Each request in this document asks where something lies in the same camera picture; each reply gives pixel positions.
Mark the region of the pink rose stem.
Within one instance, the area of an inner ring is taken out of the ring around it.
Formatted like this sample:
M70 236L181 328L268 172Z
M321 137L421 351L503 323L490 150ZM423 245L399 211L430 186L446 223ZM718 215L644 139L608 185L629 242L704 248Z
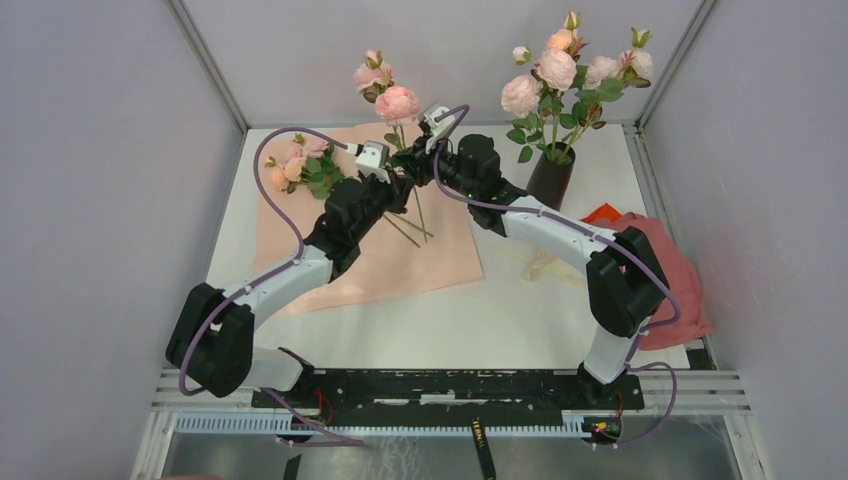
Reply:
M375 107L376 114L391 132L384 138L397 151L407 148L404 128L413 125L421 111L417 95L397 86L391 65L380 50L367 50L363 62L354 72L357 92Z

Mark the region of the cream printed ribbon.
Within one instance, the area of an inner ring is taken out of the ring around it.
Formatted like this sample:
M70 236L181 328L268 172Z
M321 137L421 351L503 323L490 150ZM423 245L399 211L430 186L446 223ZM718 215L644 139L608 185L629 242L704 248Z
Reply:
M537 247L509 244L493 247L493 251L519 264L521 279L524 281L537 282L544 276L550 276L569 285L586 285L584 274L577 268Z

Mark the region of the pink paper bouquet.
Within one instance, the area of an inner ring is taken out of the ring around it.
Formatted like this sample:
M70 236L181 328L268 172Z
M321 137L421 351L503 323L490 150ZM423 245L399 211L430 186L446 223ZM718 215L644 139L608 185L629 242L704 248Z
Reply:
M354 127L327 130L344 142L384 141L393 133L383 123L367 123ZM294 133L282 134L262 150L260 178L270 198L289 216L299 231L308 236L319 215L324 213L324 200L315 199L306 187L291 194L273 190L271 169L264 166L273 157L287 160L293 150ZM350 269L329 285L314 289L286 305L274 316L284 317L332 307L375 302L416 295L444 287L483 279L483 269L474 242L466 206L438 189L435 182L416 188L422 207L424 227L433 234L427 242L411 223L420 225L418 204L414 194L407 203L408 212L398 220L390 220L409 234L421 248L415 247L398 229L381 219L359 243L361 254ZM261 273L285 260L297 250L291 228L258 197L257 240L254 272Z

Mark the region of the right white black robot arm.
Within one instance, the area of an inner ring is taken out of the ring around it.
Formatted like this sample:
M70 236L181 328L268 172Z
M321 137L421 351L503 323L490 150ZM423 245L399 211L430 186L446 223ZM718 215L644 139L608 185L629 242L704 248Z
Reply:
M390 162L416 184L435 182L466 204L482 229L536 246L584 272L597 329L577 392L591 408L612 401L649 321L664 301L677 302L647 235L635 227L596 227L544 205L502 175L494 142L484 135L463 137L455 151L444 140L422 136Z

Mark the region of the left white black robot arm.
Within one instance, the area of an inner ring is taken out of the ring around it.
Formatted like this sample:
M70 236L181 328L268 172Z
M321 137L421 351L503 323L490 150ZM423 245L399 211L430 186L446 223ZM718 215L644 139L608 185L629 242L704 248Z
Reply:
M390 174L340 181L312 232L295 252L258 276L229 287L193 287L166 348L186 396L226 397L241 387L271 388L290 407L306 405L313 379L309 363L284 347L255 346L254 334L272 315L302 295L344 275L361 253L360 243L387 213L403 213L415 182Z

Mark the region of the white rose stem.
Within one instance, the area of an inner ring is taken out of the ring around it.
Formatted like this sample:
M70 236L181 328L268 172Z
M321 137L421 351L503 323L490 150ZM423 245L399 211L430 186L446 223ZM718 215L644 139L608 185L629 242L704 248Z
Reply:
M502 109L513 115L507 138L522 147L519 161L529 160L533 150L556 165L572 162L568 135L577 120L568 112L565 96L577 79L577 63L565 50L547 49L533 68L505 85Z

